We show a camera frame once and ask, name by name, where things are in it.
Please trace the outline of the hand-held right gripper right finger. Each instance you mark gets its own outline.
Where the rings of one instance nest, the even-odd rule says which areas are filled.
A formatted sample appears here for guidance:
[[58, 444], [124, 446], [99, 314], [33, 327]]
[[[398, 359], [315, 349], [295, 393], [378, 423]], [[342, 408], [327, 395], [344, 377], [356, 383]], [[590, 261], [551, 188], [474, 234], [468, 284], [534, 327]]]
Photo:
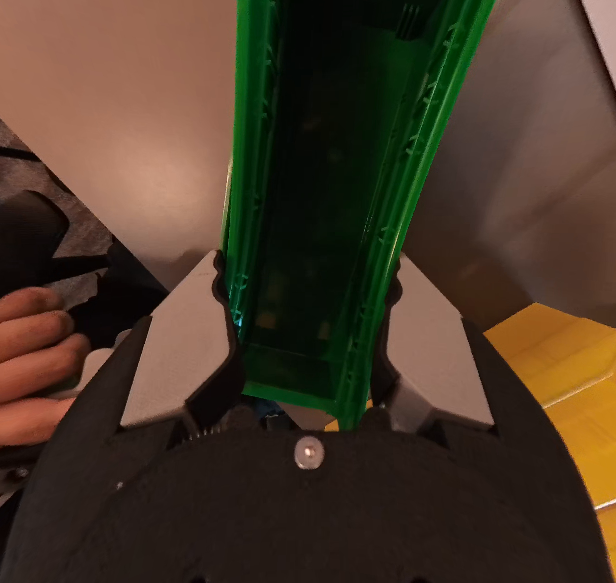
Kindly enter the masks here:
[[459, 311], [404, 254], [386, 294], [370, 394], [397, 432], [495, 423]]

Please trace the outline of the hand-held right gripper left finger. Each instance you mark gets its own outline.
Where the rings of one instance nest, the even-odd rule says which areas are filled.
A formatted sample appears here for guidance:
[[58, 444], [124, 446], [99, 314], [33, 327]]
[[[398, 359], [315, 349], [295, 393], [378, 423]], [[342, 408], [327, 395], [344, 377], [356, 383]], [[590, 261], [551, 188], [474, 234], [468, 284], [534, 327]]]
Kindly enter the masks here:
[[122, 428], [180, 418], [209, 430], [239, 401], [244, 365], [225, 265], [209, 252], [151, 314]]

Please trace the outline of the narrow green bin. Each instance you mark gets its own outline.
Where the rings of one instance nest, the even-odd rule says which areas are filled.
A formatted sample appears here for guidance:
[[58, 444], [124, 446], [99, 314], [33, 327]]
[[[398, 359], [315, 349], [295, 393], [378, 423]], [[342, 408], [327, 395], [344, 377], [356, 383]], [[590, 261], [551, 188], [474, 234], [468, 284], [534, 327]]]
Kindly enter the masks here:
[[496, 0], [237, 0], [223, 249], [244, 392], [355, 428], [386, 293]]

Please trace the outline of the person's left hand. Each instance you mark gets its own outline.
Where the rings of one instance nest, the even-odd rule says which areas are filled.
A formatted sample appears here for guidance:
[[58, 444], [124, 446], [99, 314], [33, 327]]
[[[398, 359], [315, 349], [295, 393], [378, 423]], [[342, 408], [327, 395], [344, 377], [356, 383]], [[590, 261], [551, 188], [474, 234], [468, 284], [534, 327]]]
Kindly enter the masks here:
[[50, 439], [74, 398], [36, 393], [78, 376], [89, 353], [54, 290], [26, 287], [1, 298], [2, 448]]

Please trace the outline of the yellow bin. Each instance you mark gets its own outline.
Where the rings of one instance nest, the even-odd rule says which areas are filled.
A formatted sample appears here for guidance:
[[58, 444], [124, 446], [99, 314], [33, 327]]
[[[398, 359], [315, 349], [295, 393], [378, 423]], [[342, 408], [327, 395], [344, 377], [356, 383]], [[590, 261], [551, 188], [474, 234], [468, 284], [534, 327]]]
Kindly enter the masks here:
[[533, 303], [481, 333], [453, 307], [439, 344], [458, 356], [419, 382], [387, 348], [374, 352], [373, 403], [399, 430], [455, 451], [499, 481], [549, 537], [576, 580], [615, 569], [615, 329]]

